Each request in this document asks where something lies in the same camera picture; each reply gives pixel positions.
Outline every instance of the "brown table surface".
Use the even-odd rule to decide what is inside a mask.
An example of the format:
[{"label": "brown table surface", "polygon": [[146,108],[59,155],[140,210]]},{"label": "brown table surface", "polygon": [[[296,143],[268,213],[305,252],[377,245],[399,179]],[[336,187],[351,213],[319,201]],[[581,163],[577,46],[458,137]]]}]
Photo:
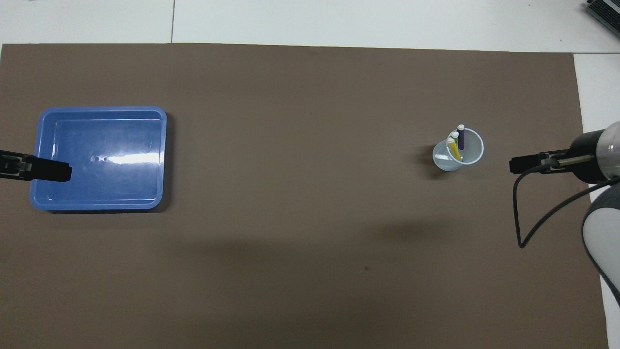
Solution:
[{"label": "brown table surface", "polygon": [[[53,214],[0,181],[5,348],[604,348],[587,200],[520,250],[513,156],[582,133],[563,53],[4,45],[1,148],[52,106],[161,106],[153,213]],[[457,124],[478,164],[440,171]],[[532,175],[529,228],[585,184]]]}]

